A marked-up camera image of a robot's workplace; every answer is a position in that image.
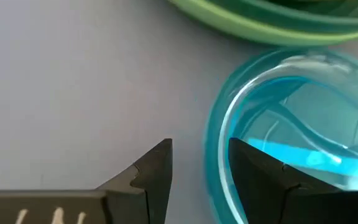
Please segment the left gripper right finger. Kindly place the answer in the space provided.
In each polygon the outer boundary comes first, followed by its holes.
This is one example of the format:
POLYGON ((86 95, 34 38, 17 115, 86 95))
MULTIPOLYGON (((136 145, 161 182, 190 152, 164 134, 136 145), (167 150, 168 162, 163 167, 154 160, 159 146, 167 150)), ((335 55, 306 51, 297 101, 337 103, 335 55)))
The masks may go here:
POLYGON ((229 140, 228 154, 250 224, 358 224, 358 190, 341 190, 240 139, 229 140))

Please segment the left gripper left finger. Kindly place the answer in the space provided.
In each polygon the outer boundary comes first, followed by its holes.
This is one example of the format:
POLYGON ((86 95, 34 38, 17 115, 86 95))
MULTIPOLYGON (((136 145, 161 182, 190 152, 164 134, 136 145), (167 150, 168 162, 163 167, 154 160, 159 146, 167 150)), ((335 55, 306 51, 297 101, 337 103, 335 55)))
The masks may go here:
POLYGON ((164 139, 91 190, 0 190, 0 224, 163 224, 173 175, 164 139))

